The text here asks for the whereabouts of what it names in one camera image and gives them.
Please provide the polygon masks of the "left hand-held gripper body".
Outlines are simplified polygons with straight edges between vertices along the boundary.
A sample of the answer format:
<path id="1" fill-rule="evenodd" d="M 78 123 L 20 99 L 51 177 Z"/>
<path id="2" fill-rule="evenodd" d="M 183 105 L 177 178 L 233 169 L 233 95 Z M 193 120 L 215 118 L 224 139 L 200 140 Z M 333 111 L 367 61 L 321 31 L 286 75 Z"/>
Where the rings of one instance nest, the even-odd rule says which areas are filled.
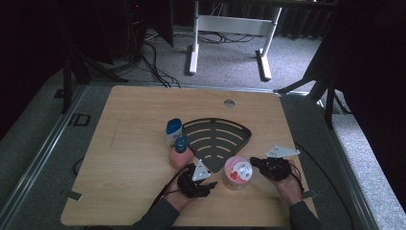
<path id="1" fill-rule="evenodd" d="M 202 182 L 211 176 L 211 172 L 199 159 L 196 164 L 190 163 L 187 168 L 181 172 L 177 179 L 177 185 L 181 192 L 189 198 L 204 197 L 200 196 L 200 191 L 205 190 Z"/>

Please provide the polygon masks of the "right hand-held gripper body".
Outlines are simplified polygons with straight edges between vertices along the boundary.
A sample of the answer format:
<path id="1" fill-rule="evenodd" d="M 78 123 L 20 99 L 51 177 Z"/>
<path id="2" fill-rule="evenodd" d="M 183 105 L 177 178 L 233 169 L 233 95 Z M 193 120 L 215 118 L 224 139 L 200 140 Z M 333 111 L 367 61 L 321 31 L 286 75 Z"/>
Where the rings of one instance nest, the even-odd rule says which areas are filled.
<path id="1" fill-rule="evenodd" d="M 286 179 L 292 173 L 287 157 L 296 156 L 300 153 L 298 149 L 274 145 L 271 150 L 265 153 L 265 158 L 260 160 L 259 171 L 274 181 Z"/>

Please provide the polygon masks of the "pink jar with white label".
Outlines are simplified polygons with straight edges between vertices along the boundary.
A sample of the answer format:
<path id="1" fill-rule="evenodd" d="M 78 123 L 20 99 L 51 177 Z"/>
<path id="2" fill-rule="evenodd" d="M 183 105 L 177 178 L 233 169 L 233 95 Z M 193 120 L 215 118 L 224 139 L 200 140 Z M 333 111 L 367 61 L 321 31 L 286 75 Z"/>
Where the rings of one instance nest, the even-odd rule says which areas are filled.
<path id="1" fill-rule="evenodd" d="M 252 175 L 250 161 L 241 156 L 233 156 L 224 164 L 222 179 L 227 188 L 240 190 L 251 180 Z"/>

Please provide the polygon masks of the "pink pump bottle blue pump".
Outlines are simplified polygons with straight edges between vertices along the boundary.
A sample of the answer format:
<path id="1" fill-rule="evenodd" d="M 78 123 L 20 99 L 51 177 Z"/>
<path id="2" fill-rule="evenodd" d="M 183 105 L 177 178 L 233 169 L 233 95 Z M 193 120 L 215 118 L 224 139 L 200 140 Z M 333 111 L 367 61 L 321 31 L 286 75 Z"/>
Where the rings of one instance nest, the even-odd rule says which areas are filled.
<path id="1" fill-rule="evenodd" d="M 176 170 L 193 161 L 194 155 L 188 146 L 188 137 L 183 135 L 175 140 L 174 147 L 169 152 L 169 163 Z"/>

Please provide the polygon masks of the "black slotted corner shelf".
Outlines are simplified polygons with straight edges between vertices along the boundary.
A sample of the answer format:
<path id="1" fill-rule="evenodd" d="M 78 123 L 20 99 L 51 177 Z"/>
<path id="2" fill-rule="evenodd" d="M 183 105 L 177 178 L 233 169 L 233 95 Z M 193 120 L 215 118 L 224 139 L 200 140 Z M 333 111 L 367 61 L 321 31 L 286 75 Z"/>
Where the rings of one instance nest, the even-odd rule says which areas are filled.
<path id="1" fill-rule="evenodd" d="M 249 142 L 252 132 L 236 122 L 203 118 L 183 124 L 188 146 L 194 156 L 212 172 L 218 173 L 226 161 L 237 155 Z"/>

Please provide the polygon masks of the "white tube with blue cap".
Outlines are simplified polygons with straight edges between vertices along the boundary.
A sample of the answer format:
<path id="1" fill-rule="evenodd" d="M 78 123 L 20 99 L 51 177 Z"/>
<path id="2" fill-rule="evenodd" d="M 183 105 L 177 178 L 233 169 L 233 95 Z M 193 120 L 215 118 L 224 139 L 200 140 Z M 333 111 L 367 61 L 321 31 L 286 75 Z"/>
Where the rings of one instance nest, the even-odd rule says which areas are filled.
<path id="1" fill-rule="evenodd" d="M 175 141 L 182 136 L 182 132 L 183 124 L 179 118 L 169 120 L 166 127 L 167 144 L 173 146 Z"/>

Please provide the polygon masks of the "person's left hand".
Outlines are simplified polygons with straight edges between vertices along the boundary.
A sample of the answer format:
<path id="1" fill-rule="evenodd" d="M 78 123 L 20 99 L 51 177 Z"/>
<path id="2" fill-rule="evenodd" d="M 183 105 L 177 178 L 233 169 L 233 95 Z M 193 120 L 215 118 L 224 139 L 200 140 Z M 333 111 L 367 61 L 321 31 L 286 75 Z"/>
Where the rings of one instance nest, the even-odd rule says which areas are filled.
<path id="1" fill-rule="evenodd" d="M 191 202 L 194 201 L 194 198 L 185 196 L 179 189 L 177 183 L 173 182 L 164 192 L 164 200 L 170 203 L 175 210 L 182 212 Z"/>

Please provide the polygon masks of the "person's right hand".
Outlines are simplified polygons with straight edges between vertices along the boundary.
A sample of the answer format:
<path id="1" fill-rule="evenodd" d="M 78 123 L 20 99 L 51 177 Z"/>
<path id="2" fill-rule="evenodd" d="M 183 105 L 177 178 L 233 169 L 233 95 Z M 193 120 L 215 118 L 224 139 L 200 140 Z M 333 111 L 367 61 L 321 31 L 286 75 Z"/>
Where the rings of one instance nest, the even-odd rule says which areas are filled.
<path id="1" fill-rule="evenodd" d="M 291 174 L 280 181 L 271 181 L 276 187 L 282 200 L 288 205 L 292 206 L 303 200 L 303 185 L 296 167 L 290 164 Z"/>

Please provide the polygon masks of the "black metal stand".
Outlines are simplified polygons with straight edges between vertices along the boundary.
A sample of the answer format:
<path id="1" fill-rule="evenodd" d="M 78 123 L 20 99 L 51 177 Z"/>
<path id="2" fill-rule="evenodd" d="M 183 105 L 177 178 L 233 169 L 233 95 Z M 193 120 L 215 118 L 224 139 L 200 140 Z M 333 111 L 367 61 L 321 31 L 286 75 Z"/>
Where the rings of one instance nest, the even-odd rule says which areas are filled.
<path id="1" fill-rule="evenodd" d="M 318 101 L 324 94 L 327 94 L 324 120 L 330 129 L 333 129 L 332 114 L 334 101 L 337 99 L 336 90 L 336 75 L 329 76 L 328 74 L 305 74 L 301 80 L 295 81 L 292 84 L 274 90 L 277 94 L 287 94 L 294 89 L 301 87 L 311 81 L 315 81 L 308 97 L 313 101 Z"/>
<path id="2" fill-rule="evenodd" d="M 105 74 L 113 81 L 127 82 L 126 79 L 113 74 L 111 71 L 107 70 L 105 67 L 81 52 L 70 34 L 56 1 L 44 0 L 44 3 L 56 23 L 63 41 L 62 47 L 67 53 L 66 59 L 63 62 L 63 90 L 60 91 L 60 96 L 63 98 L 62 114 L 66 114 L 73 103 L 72 75 L 75 75 L 80 84 L 88 84 L 91 81 L 86 69 L 86 64 L 95 68 L 100 73 Z"/>

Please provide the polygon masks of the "black rectangular floor frame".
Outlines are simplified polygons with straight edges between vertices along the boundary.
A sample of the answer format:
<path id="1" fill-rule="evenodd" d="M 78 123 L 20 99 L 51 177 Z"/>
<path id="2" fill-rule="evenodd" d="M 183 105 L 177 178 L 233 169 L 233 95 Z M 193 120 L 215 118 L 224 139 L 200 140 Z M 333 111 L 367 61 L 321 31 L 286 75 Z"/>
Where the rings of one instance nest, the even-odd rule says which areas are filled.
<path id="1" fill-rule="evenodd" d="M 69 127 L 87 127 L 90 123 L 91 116 L 88 114 L 73 114 L 70 119 Z"/>

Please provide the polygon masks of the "white desk frame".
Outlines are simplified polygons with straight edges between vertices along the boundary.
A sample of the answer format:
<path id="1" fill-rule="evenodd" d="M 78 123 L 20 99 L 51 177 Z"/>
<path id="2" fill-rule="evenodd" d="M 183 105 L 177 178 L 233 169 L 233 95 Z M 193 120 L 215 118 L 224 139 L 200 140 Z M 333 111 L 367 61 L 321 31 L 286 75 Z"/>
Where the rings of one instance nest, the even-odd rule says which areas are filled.
<path id="1" fill-rule="evenodd" d="M 190 59 L 189 73 L 197 72 L 200 32 L 216 32 L 237 35 L 264 36 L 265 42 L 261 49 L 256 50 L 259 73 L 265 81 L 272 79 L 268 61 L 268 51 L 278 26 L 281 7 L 276 7 L 271 19 L 252 19 L 228 16 L 205 15 L 199 12 L 199 0 L 194 1 L 193 13 L 193 44 Z"/>

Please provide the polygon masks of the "metal floor rail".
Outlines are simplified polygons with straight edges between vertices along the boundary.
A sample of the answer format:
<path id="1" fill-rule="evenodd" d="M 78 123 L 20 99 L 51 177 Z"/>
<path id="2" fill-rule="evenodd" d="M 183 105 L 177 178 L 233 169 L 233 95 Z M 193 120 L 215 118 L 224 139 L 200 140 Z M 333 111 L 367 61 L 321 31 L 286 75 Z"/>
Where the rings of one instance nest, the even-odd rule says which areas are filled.
<path id="1" fill-rule="evenodd" d="M 55 125 L 51 129 L 43 144 L 40 146 L 40 149 L 35 153 L 33 160 L 31 161 L 27 170 L 25 170 L 20 177 L 16 187 L 13 189 L 4 206 L 0 209 L 1 229 L 6 229 L 7 225 L 12 222 L 14 216 L 30 192 L 31 187 L 41 173 L 42 168 L 52 154 L 52 151 L 58 139 L 62 135 L 62 132 L 73 117 L 85 89 L 86 85 L 79 85 L 77 87 L 68 108 L 64 113 L 58 115 Z"/>

